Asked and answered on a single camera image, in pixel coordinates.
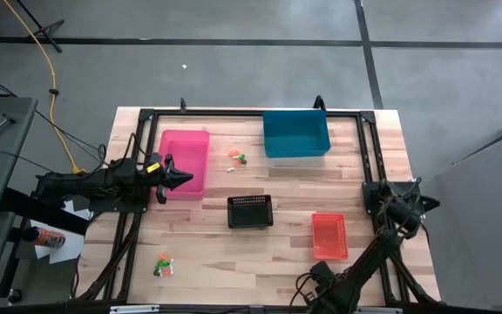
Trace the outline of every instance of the pink bin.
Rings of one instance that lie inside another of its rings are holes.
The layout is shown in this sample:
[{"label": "pink bin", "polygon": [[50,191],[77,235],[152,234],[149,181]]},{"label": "pink bin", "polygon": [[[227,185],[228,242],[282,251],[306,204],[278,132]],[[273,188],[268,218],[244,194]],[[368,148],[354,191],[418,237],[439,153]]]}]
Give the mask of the pink bin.
[{"label": "pink bin", "polygon": [[175,167],[193,174],[193,178],[174,191],[167,190],[166,196],[202,197],[205,194],[207,178],[208,148],[210,136],[207,131],[165,130],[162,132],[158,153],[164,158],[171,154]]}]

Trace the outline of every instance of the wooden table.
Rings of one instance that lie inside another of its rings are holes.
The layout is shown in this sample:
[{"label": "wooden table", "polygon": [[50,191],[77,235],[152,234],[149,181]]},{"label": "wooden table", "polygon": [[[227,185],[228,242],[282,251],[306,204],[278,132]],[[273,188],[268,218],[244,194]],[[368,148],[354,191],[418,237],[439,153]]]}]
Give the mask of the wooden table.
[{"label": "wooden table", "polygon": [[[129,134],[136,130],[139,109],[118,108],[108,160],[123,155]],[[376,121],[389,180],[410,180],[410,164],[397,111],[376,111]],[[329,118],[328,123],[331,149],[324,157],[273,160],[265,156],[262,118],[160,117],[155,150],[166,129],[210,132],[206,193],[199,201],[170,199],[166,205],[159,205],[151,196],[140,226],[129,302],[288,305],[295,293],[296,277],[316,263],[311,238],[311,214],[315,212],[344,213],[349,260],[329,265],[334,272],[349,267],[373,239],[373,227],[363,207],[364,178],[356,122]],[[365,132],[374,167],[367,126]],[[146,146],[147,134],[148,127],[142,147]],[[248,164],[229,173],[232,161],[227,154],[233,149],[245,153]],[[377,171],[373,175],[378,180]],[[273,197],[274,226],[229,229],[226,199],[262,194]],[[117,214],[103,214],[88,230],[79,263],[78,294],[88,288],[108,262],[117,220]],[[127,221],[125,232],[130,223]],[[173,276],[153,276],[154,264],[161,253],[174,259]],[[439,299],[422,230],[404,243],[402,254],[415,278],[432,297]],[[123,263],[119,266],[114,296],[122,272]],[[390,273],[398,297],[392,267]],[[381,277],[377,272],[363,287],[360,305],[383,303]],[[295,304],[303,302],[297,298]]]}]

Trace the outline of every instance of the yellow cable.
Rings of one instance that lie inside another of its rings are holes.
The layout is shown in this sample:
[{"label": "yellow cable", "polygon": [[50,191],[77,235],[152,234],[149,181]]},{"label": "yellow cable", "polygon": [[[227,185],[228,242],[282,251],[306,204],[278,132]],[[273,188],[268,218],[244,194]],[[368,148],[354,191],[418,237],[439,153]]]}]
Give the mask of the yellow cable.
[{"label": "yellow cable", "polygon": [[[3,0],[3,1],[5,2],[5,4],[7,4],[7,6],[13,12],[13,14],[15,14],[15,17],[17,17],[17,19],[19,20],[19,22],[28,31],[28,33],[31,35],[32,39],[34,39],[34,41],[38,45],[38,48],[40,48],[40,50],[44,54],[45,60],[48,61],[48,65],[50,66],[52,89],[56,89],[56,73],[53,71],[53,65],[51,64],[50,57],[48,57],[48,54],[45,53],[44,47],[40,44],[40,42],[38,41],[38,39],[36,38],[36,36],[34,36],[34,34],[32,34],[31,29],[28,28],[28,26],[26,25],[26,23],[18,15],[18,13],[15,11],[15,9],[13,9],[13,7],[7,2],[7,0]],[[53,122],[53,108],[54,108],[55,105],[56,105],[56,95],[53,93],[51,95],[51,106],[50,106],[50,121],[53,124],[55,124],[55,122]],[[67,146],[67,143],[65,142],[65,140],[63,138],[63,134],[61,134],[61,132],[56,127],[53,127],[53,129],[55,130],[56,134],[58,135],[59,139],[61,140],[61,143],[63,144],[63,148],[65,149],[65,152],[69,156],[69,160],[71,161],[71,165],[73,167],[73,173],[74,174],[78,174],[78,173],[81,173],[81,172],[86,172],[86,170],[79,169],[77,167],[77,164],[75,163],[75,160],[73,159],[73,156],[71,155],[71,152],[69,151],[69,147]]]}]

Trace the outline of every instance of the gray floor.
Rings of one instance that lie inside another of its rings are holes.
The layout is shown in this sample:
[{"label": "gray floor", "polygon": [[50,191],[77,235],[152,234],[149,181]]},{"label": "gray floor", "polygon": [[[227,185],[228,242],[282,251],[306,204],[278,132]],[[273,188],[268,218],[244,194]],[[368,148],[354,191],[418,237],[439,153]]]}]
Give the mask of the gray floor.
[{"label": "gray floor", "polygon": [[[350,0],[24,1],[42,22],[64,18],[57,33],[63,37],[360,39]],[[372,40],[502,42],[502,0],[364,0],[363,6]],[[0,35],[24,35],[1,2]],[[321,94],[329,107],[373,108],[362,48],[63,45],[61,54],[47,49],[61,92],[56,122],[91,143],[108,141],[117,106],[176,105],[180,97],[189,106],[307,107]],[[373,54],[384,108],[400,113],[414,175],[429,180],[499,134],[502,50]],[[48,112],[50,75],[35,45],[0,44],[0,83],[39,99],[39,110]],[[81,166],[95,166],[82,151],[71,150]],[[55,134],[38,117],[22,155],[56,171],[71,170]],[[29,193],[33,175],[42,172],[19,161],[11,186]],[[438,212],[428,219],[430,232],[446,223]],[[477,285],[458,285],[465,265],[451,264],[447,255],[464,252],[432,247],[431,253],[445,301],[502,305],[473,297]],[[455,267],[456,273],[446,271]],[[25,304],[67,297],[72,263],[22,263],[21,269],[16,286],[24,289]],[[61,271],[60,280],[52,276]]]}]

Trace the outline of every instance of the white paper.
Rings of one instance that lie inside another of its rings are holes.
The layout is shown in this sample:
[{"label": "white paper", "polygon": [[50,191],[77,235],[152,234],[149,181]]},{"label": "white paper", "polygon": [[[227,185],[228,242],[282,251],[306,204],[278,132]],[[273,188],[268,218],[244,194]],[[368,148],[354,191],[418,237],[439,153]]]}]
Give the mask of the white paper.
[{"label": "white paper", "polygon": [[[65,202],[64,211],[77,215],[86,220],[90,218],[89,217],[90,211],[88,211],[88,209],[83,209],[76,212],[73,208],[73,201]],[[78,235],[76,233],[72,233],[62,229],[53,228],[45,223],[36,221],[31,221],[31,225],[32,227],[39,227],[51,231],[61,232],[65,235],[65,243],[59,249],[53,249],[36,245],[34,249],[36,251],[36,257],[38,259],[49,255],[50,263],[59,263],[77,258],[80,255],[80,252],[83,250],[83,245],[85,244],[85,238],[82,235]]]}]

